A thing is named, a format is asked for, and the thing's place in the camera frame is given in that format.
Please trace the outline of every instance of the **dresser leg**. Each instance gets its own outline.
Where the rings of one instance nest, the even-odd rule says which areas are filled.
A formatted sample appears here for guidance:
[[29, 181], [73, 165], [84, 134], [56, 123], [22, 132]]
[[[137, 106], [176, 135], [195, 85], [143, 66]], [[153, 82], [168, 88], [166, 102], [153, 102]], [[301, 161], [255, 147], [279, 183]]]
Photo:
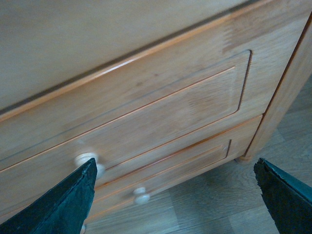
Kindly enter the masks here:
[[236, 159], [234, 159], [238, 164], [241, 165], [247, 165], [251, 162], [252, 157], [245, 157], [245, 156], [241, 156], [241, 157], [237, 157]]

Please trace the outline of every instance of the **wooden knob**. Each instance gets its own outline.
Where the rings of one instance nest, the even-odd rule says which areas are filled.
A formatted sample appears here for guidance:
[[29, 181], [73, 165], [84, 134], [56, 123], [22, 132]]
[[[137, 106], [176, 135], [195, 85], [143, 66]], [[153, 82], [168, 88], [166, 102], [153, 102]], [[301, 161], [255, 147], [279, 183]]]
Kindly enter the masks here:
[[98, 155], [96, 153], [83, 153], [75, 158], [75, 165], [80, 167], [89, 159], [94, 158], [97, 163], [97, 179], [101, 178], [105, 173], [105, 166], [98, 163]]
[[133, 194], [135, 195], [134, 203], [137, 205], [145, 204], [150, 200], [150, 195], [146, 193], [144, 187], [135, 189]]

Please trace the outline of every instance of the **dresser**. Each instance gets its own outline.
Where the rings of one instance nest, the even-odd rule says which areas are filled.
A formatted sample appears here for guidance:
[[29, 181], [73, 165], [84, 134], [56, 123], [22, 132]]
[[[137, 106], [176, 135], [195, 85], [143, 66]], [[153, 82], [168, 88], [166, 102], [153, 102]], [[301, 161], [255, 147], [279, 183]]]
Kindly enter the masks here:
[[2, 20], [1, 222], [81, 156], [101, 171], [86, 223], [247, 162], [312, 73], [310, 0], [59, 4]]

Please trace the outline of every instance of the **wooden chest of drawers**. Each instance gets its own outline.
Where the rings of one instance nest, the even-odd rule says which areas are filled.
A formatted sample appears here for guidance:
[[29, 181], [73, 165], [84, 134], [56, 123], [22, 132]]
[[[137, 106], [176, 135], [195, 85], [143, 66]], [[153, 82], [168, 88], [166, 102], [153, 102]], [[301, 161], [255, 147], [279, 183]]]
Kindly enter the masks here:
[[274, 94], [287, 106], [311, 72], [279, 93], [311, 10], [308, 0], [252, 1], [4, 109], [0, 221], [70, 174], [83, 153], [106, 168], [86, 222], [131, 204], [139, 187], [154, 195], [248, 159], [287, 109], [270, 108]]

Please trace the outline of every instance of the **raised drawer panel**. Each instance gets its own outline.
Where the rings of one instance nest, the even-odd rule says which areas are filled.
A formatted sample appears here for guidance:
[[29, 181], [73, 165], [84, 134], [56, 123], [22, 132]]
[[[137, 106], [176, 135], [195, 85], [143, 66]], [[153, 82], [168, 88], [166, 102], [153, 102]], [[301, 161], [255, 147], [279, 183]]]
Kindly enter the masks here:
[[108, 172], [115, 167], [107, 178], [97, 181], [99, 186], [123, 175], [120, 172], [129, 172], [120, 170], [124, 164], [119, 164], [125, 161], [145, 154], [139, 164], [131, 162], [130, 168], [134, 170], [166, 156], [168, 152], [156, 150], [165, 144], [170, 144], [173, 152], [180, 150], [181, 145], [172, 141], [191, 140], [191, 136], [185, 135], [238, 110], [248, 59], [249, 51], [217, 66], [219, 71], [211, 68], [196, 72], [175, 84], [176, 87], [187, 84], [186, 87], [170, 90], [170, 94], [157, 101], [0, 172], [0, 214], [29, 204], [55, 186], [75, 169], [74, 158], [81, 153], [91, 151], [100, 155], [100, 163]]
[[153, 195], [242, 155], [260, 120], [256, 117], [97, 188], [86, 222], [131, 204], [136, 188], [145, 187]]
[[252, 56], [240, 111], [222, 125], [264, 113], [310, 15], [307, 6], [309, 0], [256, 1], [4, 113], [0, 169], [187, 87], [189, 76], [244, 51]]

